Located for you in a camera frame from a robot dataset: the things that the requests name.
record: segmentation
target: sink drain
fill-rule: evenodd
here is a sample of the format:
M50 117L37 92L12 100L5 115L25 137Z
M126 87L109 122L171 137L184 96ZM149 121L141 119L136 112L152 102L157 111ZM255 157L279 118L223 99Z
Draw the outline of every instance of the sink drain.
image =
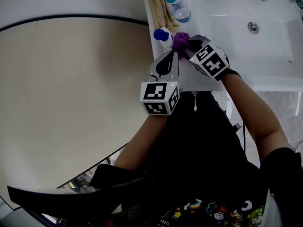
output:
M253 34L259 32L259 26L255 22L249 22L247 26L248 26L248 30Z

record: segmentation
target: water bottle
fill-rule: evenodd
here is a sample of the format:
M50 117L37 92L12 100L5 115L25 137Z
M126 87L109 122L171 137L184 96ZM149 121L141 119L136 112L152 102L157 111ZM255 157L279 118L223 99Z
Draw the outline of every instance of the water bottle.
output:
M191 12L185 0L165 0L170 13L180 23L186 23L191 18Z

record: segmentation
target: person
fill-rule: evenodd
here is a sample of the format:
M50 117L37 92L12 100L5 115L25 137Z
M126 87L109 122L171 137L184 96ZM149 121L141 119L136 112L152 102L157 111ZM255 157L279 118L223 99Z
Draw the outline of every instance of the person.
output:
M110 187L152 176L152 190L141 196L139 218L131 226L260 227L273 215L273 197L284 226L302 222L300 154L237 73L225 73L221 81L256 143L260 169L247 160L211 92L183 92L171 116L149 115L114 166L99 165L90 183Z

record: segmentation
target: cartoon print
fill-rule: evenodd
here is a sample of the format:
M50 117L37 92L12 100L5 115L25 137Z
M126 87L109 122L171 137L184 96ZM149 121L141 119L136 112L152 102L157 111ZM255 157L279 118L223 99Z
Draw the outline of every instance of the cartoon print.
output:
M260 227L263 219L264 207L260 207L251 213L249 227Z
M168 211L164 216L161 216L160 220L158 221L157 226L160 227L169 227L169 217L171 215L172 211Z
M207 213L211 213L213 209L218 208L218 205L215 205L215 202L211 202L208 204L208 207L206 208Z
M174 219L178 219L181 215L182 215L182 214L181 214L180 211L175 212L175 214L173 215L173 218L174 218Z
M231 216L231 225L233 227L241 227L243 217L240 213L237 212L237 210L234 210L232 213L230 213Z
M241 208L242 211L247 211L247 210L252 209L252 203L251 203L251 201L247 200L244 203L246 203L247 206L245 208Z
M191 210L196 210L196 209L198 209L198 208L201 208L201 207L203 207L202 206L202 201L201 200L199 200L199 199L196 199L196 202L195 203L188 203L187 205L185 205L184 207L183 207L183 209L184 210L187 210L187 208L190 208Z
M214 214L214 218L216 220L223 220L225 215L226 215L226 212L227 212L227 208L226 206L222 205L220 208L217 209L217 211L215 212Z

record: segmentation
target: tile floor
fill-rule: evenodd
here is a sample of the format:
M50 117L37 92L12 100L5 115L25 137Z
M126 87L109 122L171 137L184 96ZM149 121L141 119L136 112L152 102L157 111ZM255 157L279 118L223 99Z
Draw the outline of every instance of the tile floor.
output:
M303 159L303 95L301 92L256 92L274 111L278 117L281 126L287 136L289 144L297 151L301 152ZM214 93L215 99L218 101L222 109L227 110L227 115L230 118L232 125L238 123L243 125L241 116L238 113L235 105L228 95L222 92ZM256 144L251 138L247 129L246 132L246 155L250 162L257 167L260 167L260 160ZM243 129L241 128L237 135L243 146Z

